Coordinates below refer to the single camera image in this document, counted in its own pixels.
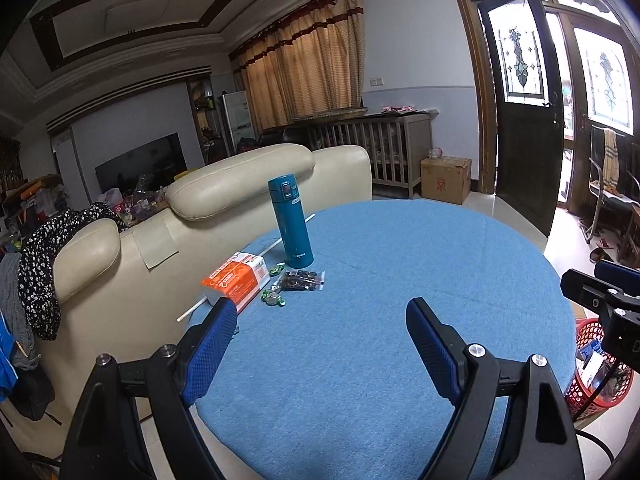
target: blue tablecloth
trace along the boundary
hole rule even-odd
[[[417,296],[466,342],[501,358],[541,353],[568,385],[571,307],[552,266],[511,228],[445,203],[379,200],[319,212],[308,231],[316,258],[308,269],[326,271],[324,290],[284,292],[283,308],[247,306],[196,403],[209,429],[265,479],[418,478],[453,409],[406,330],[405,307]],[[283,261],[282,245],[266,259]],[[474,478],[486,477],[504,401]]]

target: cream leather sofa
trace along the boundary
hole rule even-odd
[[[358,146],[310,152],[280,144],[233,156],[172,184],[171,209],[118,234],[103,219],[81,230],[54,264],[62,323],[55,341],[39,342],[42,367],[56,400],[49,417],[32,422],[5,401],[0,408],[14,424],[23,451],[59,456],[84,383],[101,352],[118,361],[150,356],[177,342],[187,321],[176,319],[198,299],[200,280],[233,252],[276,227],[267,181],[293,173],[306,214],[371,199],[369,157]],[[149,270],[134,234],[166,226],[178,253]],[[140,415],[150,412],[144,402]]]

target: blue gripper pad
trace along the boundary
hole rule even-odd
[[[423,298],[406,306],[406,327],[438,394],[457,406],[466,382],[465,342],[438,320]]]
[[[178,343],[176,371],[182,402],[191,406],[204,396],[236,330],[238,312],[233,301],[220,298],[202,324],[190,327]]]
[[[636,269],[600,260],[593,270],[593,275],[603,282],[621,288],[625,294],[640,295],[640,272]]]

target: screw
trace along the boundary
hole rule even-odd
[[[162,345],[160,347],[160,355],[162,357],[173,357],[175,354],[175,345]]]
[[[95,358],[95,363],[98,366],[106,366],[111,362],[111,356],[109,354],[100,354]]]
[[[486,354],[486,350],[484,349],[484,347],[478,344],[469,345],[468,350],[473,357],[482,357],[484,354]]]
[[[535,364],[536,366],[539,366],[541,368],[543,366],[546,366],[546,357],[544,357],[543,355],[533,354],[531,356],[531,360],[533,361],[533,364]]]

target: blue thermos bottle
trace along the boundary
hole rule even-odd
[[[309,234],[306,232],[296,177],[288,174],[270,180],[269,193],[289,267],[308,267],[314,262],[314,256],[311,253]]]

